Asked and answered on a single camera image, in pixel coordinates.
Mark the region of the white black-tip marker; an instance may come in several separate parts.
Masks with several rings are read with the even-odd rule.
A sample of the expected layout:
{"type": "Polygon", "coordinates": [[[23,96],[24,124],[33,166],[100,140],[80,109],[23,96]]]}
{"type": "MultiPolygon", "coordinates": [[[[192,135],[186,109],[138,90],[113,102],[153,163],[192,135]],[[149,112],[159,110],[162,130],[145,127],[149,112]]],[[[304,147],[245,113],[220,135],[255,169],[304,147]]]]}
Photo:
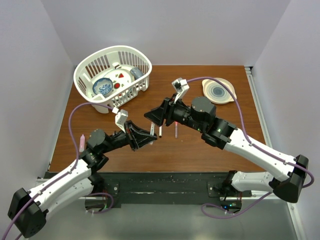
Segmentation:
{"type": "Polygon", "coordinates": [[[163,127],[160,126],[160,127],[159,127],[159,130],[158,130],[158,133],[162,135],[162,132],[163,132],[163,127]]]}

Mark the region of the pink highlighter pen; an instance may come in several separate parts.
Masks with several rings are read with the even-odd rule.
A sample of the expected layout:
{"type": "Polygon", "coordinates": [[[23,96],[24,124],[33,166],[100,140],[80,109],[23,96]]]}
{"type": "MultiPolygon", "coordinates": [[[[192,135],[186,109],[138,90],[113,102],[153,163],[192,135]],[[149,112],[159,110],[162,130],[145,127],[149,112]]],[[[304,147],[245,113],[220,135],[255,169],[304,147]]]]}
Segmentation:
{"type": "Polygon", "coordinates": [[[175,132],[174,132],[174,137],[175,139],[178,138],[178,122],[175,122],[175,128],[174,128],[175,132]]]}

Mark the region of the white pink-end marker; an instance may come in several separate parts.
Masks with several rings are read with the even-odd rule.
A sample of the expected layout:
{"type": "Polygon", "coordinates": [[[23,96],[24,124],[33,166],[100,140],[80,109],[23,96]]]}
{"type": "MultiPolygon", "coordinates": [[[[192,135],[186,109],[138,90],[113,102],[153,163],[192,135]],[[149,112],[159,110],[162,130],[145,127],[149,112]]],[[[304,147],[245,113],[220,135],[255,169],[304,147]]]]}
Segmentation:
{"type": "Polygon", "coordinates": [[[151,122],[151,126],[150,126],[150,135],[154,136],[155,133],[155,124],[153,122],[151,122]]]}

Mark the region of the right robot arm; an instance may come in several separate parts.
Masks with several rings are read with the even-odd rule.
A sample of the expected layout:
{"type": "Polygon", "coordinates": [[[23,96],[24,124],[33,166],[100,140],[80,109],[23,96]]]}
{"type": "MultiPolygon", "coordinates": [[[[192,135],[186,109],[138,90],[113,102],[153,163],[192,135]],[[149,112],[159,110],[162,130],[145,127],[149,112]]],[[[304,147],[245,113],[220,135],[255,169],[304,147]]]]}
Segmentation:
{"type": "Polygon", "coordinates": [[[281,153],[247,136],[234,124],[217,117],[216,106],[205,96],[194,98],[190,106],[175,98],[166,97],[144,117],[158,127],[177,122],[197,130],[206,144],[237,154],[264,169],[263,172],[230,171],[222,185],[227,196],[254,190],[273,193],[289,203],[298,202],[307,176],[307,157],[281,153]]]}

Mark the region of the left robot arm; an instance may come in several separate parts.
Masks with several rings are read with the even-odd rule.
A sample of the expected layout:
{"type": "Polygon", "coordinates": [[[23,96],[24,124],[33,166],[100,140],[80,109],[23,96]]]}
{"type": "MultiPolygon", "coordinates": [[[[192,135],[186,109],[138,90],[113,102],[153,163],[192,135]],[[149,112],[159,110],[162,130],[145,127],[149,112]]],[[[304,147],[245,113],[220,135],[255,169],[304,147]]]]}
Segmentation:
{"type": "Polygon", "coordinates": [[[12,196],[8,210],[10,226],[20,235],[30,238],[37,234],[54,213],[85,196],[99,196],[104,190],[103,179],[97,173],[109,160],[106,153],[125,146],[136,151],[157,140],[157,135],[128,120],[121,130],[111,135],[95,129],[86,142],[85,150],[75,160],[49,180],[12,196]]]}

